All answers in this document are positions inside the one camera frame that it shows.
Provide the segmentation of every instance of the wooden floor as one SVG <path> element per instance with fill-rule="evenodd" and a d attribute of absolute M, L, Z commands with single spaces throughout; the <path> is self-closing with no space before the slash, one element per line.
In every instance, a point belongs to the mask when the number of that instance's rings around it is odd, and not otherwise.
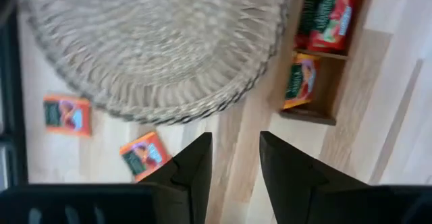
<path fill-rule="evenodd" d="M 32 183 L 131 182 L 119 147 L 154 128 L 95 110 L 90 139 L 48 134 L 43 96 L 71 93 L 45 63 L 22 19 L 22 73 Z M 172 155 L 213 132 L 207 223 L 276 223 L 259 161 L 269 130 L 309 155 L 370 184 L 432 184 L 432 0 L 373 0 L 347 75 L 336 126 L 282 119 L 270 106 L 276 63 L 223 113 L 157 127 Z"/>

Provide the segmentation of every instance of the wooden compartment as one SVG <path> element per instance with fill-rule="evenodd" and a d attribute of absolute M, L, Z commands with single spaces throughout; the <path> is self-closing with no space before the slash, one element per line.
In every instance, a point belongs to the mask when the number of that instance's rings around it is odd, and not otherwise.
<path fill-rule="evenodd" d="M 319 72 L 314 82 L 312 102 L 282 110 L 280 111 L 282 117 L 327 125 L 335 125 L 337 123 L 339 104 L 344 93 L 344 82 L 347 79 L 344 76 L 346 76 L 346 71 L 350 67 L 349 65 L 352 62 L 351 58 L 353 54 L 355 54 L 359 36 L 362 34 L 362 27 L 369 8 L 369 3 L 370 0 L 355 0 L 346 38 L 346 49 L 344 51 L 322 53 L 308 51 L 306 49 L 294 49 L 294 37 L 297 29 L 286 35 L 286 43 L 282 45 L 281 48 L 286 51 L 283 51 L 281 56 L 279 56 L 279 63 L 287 63 L 287 65 L 281 66 L 281 68 L 287 68 L 288 71 L 290 70 L 294 51 L 309 55 L 318 55 L 321 57 L 321 60 L 319 62 Z M 289 21 L 289 26 L 292 28 L 298 27 L 302 4 L 303 0 L 293 0 L 292 17 Z M 279 73 L 278 76 L 285 79 L 282 80 L 280 78 L 278 83 L 289 81 L 289 73 Z M 274 92 L 281 93 L 281 90 L 280 88 L 276 88 Z M 282 105 L 282 103 L 277 103 L 277 105 L 280 110 L 280 105 Z"/>

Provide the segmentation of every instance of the orange tea packet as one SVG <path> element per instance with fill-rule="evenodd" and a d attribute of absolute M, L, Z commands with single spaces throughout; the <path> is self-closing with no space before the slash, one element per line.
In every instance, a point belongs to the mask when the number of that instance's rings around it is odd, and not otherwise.
<path fill-rule="evenodd" d="M 285 93 L 283 109 L 309 103 L 315 78 L 317 77 L 319 57 L 298 53 L 291 66 L 291 77 Z"/>
<path fill-rule="evenodd" d="M 152 174 L 171 158 L 156 132 L 147 133 L 143 137 L 122 146 L 120 155 L 132 171 L 135 182 L 139 182 Z"/>
<path fill-rule="evenodd" d="M 72 96 L 48 95 L 43 99 L 45 125 L 50 132 L 90 136 L 90 101 Z"/>

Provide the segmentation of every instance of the woven basket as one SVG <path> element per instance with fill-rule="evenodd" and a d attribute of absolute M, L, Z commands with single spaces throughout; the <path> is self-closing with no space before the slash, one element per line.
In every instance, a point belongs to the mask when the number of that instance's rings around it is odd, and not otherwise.
<path fill-rule="evenodd" d="M 186 123 L 242 98 L 267 69 L 288 0 L 26 0 L 57 73 L 128 121 Z"/>

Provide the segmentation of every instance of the wicker tray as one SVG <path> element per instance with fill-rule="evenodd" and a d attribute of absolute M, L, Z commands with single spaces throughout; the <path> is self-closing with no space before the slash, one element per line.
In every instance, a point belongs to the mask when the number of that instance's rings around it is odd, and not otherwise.
<path fill-rule="evenodd" d="M 128 121 L 226 109 L 267 69 L 288 0 L 25 0 L 57 73 Z"/>

